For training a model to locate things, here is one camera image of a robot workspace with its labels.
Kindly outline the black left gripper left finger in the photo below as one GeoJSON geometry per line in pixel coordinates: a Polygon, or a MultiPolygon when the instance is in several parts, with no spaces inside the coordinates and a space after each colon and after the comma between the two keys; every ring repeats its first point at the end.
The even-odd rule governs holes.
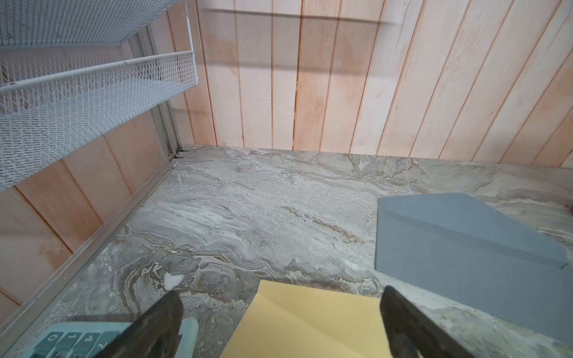
{"type": "Polygon", "coordinates": [[[180,295],[169,291],[97,357],[174,357],[184,307],[180,295]]]}

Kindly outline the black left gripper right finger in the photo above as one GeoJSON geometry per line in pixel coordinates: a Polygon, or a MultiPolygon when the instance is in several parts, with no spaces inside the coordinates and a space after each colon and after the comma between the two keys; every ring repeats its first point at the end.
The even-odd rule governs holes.
{"type": "Polygon", "coordinates": [[[472,357],[396,288],[386,286],[380,312],[393,357],[472,357]]]}

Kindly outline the grey paper envelope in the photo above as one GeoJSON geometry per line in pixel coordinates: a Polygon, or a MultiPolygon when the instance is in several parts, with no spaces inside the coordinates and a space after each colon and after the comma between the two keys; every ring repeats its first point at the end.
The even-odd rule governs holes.
{"type": "Polygon", "coordinates": [[[565,248],[470,195],[382,198],[375,268],[572,342],[572,265],[565,248]]]}

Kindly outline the yellow envelope on left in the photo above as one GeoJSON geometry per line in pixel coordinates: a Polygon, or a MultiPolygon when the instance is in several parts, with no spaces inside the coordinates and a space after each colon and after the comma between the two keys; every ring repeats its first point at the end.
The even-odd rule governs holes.
{"type": "Polygon", "coordinates": [[[262,280],[223,357],[390,357],[380,301],[262,280]]]}

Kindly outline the teal desk calculator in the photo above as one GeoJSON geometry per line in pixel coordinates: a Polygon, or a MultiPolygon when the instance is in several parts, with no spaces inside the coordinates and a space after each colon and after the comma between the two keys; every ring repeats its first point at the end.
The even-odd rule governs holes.
{"type": "MultiPolygon", "coordinates": [[[[94,357],[125,331],[129,322],[59,322],[39,335],[19,357],[94,357]]],[[[199,325],[183,319],[175,357],[192,357],[199,325]]]]}

